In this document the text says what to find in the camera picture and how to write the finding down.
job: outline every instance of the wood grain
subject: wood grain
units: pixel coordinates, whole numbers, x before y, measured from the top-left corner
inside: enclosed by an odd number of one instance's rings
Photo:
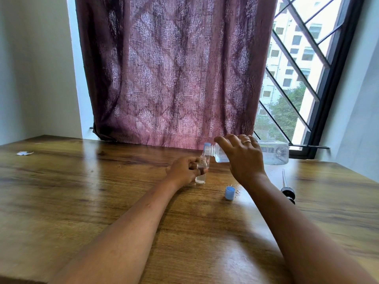
[[[199,151],[47,136],[1,146],[0,277],[47,282],[183,155]],[[266,168],[278,187],[283,167],[298,208],[379,279],[379,184],[335,163],[290,160]],[[228,164],[212,160],[205,185],[174,196],[141,283],[292,282],[246,191],[223,198],[231,184]]]

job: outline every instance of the paper scrap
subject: paper scrap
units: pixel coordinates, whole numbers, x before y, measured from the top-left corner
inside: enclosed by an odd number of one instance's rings
[[[34,151],[32,151],[32,152],[28,152],[28,151],[19,151],[19,152],[17,152],[17,155],[30,155],[30,154],[32,154]]]

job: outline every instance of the hand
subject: hand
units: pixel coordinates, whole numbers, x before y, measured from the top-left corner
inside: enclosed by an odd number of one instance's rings
[[[177,189],[194,181],[195,178],[201,175],[201,170],[197,169],[198,157],[184,156],[176,159],[171,166],[166,167],[166,179],[173,181]],[[207,173],[208,169],[204,168],[203,174]]]
[[[261,176],[267,177],[262,150],[257,140],[251,135],[240,134],[237,137],[234,134],[227,134],[225,138],[215,137],[215,142],[229,158],[230,171],[242,186],[251,185]]]

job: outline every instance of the patterned curtain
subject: patterned curtain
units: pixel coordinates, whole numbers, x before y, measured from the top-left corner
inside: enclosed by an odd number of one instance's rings
[[[76,0],[103,140],[202,149],[251,134],[277,0]]]

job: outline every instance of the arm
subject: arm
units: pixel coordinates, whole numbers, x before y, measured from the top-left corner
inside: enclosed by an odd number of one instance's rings
[[[253,137],[228,134],[225,138],[215,141],[265,219],[296,283],[377,283],[271,183]],[[245,140],[251,143],[242,144]]]
[[[138,283],[160,219],[172,196],[200,170],[181,157],[167,176],[75,256],[49,283]]]

